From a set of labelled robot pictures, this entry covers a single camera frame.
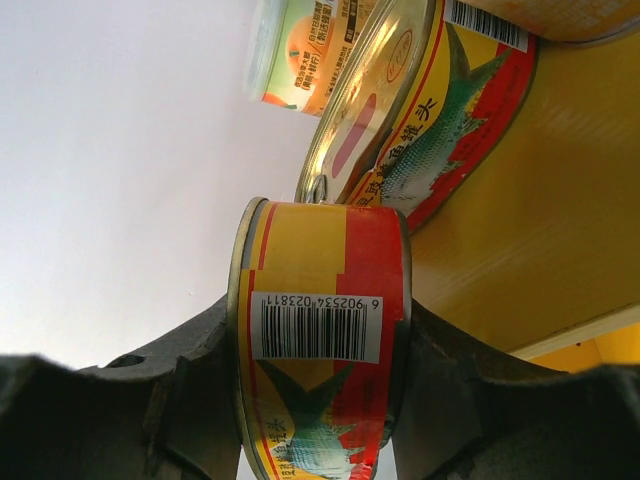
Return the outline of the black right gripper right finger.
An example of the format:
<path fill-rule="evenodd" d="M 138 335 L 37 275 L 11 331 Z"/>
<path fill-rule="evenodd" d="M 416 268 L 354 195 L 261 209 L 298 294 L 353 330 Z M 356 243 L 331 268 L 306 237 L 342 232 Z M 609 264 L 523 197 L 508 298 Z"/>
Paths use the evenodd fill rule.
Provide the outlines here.
<path fill-rule="evenodd" d="M 401 479 L 635 479 L 639 369 L 541 367 L 414 304 L 392 444 Z"/>

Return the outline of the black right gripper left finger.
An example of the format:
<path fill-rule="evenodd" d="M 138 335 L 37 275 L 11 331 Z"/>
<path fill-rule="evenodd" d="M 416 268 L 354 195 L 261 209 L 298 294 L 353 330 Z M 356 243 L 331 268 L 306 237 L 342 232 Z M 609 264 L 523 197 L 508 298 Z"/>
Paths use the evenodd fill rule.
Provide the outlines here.
<path fill-rule="evenodd" d="M 226 303 L 109 364 L 1 359 L 5 479 L 233 479 Z"/>

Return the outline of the oval fish tin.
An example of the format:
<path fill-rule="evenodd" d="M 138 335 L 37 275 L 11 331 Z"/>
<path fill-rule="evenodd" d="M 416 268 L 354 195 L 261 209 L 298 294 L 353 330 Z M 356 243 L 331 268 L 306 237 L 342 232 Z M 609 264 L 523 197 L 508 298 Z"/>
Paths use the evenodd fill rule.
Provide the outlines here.
<path fill-rule="evenodd" d="M 227 332 L 259 479 L 371 479 L 399 413 L 411 325 L 404 216 L 255 198 L 236 234 Z"/>
<path fill-rule="evenodd" d="M 295 198 L 386 206 L 417 229 L 524 102 L 536 37 L 462 1 L 382 1 L 340 74 Z"/>

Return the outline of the orange can with white lid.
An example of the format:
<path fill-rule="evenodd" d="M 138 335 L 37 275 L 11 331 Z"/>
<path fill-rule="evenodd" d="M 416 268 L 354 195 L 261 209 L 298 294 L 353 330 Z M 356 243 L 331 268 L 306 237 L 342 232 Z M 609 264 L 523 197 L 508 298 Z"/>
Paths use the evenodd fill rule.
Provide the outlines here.
<path fill-rule="evenodd" d="M 372 0 L 259 1 L 248 97 L 321 116 L 375 6 Z"/>

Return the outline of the orange label can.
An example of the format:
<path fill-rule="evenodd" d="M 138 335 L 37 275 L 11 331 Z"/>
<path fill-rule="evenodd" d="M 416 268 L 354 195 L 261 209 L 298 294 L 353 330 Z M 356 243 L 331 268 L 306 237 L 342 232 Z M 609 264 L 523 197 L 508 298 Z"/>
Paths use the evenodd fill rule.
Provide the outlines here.
<path fill-rule="evenodd" d="M 554 42 L 591 45 L 639 31 L 639 0 L 476 0 L 467 4 Z"/>

